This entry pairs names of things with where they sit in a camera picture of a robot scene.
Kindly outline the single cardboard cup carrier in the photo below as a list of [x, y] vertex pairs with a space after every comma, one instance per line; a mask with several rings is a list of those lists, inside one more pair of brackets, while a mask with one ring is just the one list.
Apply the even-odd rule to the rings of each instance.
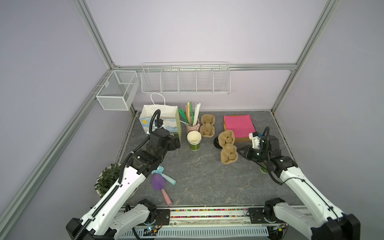
[[218, 136], [219, 146], [222, 147], [221, 162], [225, 165], [232, 164], [238, 160], [235, 134], [232, 130], [226, 130]]

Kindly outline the green paper cup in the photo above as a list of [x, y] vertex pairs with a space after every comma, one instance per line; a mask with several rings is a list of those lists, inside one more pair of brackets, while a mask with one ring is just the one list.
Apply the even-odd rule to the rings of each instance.
[[265, 174], [268, 174], [268, 170], [266, 167], [263, 167], [263, 166], [260, 166], [260, 170], [265, 173]]

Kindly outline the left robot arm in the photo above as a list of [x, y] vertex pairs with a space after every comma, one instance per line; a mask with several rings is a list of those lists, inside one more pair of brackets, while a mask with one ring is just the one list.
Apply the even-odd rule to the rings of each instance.
[[121, 163], [118, 179], [107, 193], [80, 219], [71, 219], [66, 230], [72, 240], [117, 240], [123, 234], [155, 220], [157, 206], [140, 201], [133, 209], [117, 216], [123, 204], [133, 195], [152, 171], [158, 169], [168, 151], [180, 148], [180, 138], [163, 128], [161, 110], [150, 120], [149, 135]]

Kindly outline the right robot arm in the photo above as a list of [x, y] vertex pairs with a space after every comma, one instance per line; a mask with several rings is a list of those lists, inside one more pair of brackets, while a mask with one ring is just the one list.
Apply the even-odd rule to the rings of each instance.
[[265, 168], [272, 180], [287, 185], [310, 211], [306, 216], [281, 198], [265, 202], [263, 215], [268, 223], [283, 221], [309, 240], [358, 240], [361, 223], [331, 203], [304, 175], [298, 164], [281, 154], [279, 140], [266, 127], [262, 134], [249, 134], [251, 145], [242, 148], [242, 157]]

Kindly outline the painted paper gift bag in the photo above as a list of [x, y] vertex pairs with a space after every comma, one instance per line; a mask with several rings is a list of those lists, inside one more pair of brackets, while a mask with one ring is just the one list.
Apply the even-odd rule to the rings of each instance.
[[[159, 95], [163, 98], [163, 103], [156, 104], [153, 100], [153, 95]], [[156, 110], [160, 110], [160, 119], [163, 120], [162, 127], [168, 130], [171, 134], [182, 136], [182, 128], [180, 123], [179, 108], [177, 106], [169, 106], [166, 104], [165, 97], [159, 93], [151, 93], [152, 104], [144, 105], [140, 114], [139, 120], [146, 134], [149, 134], [150, 120]]]

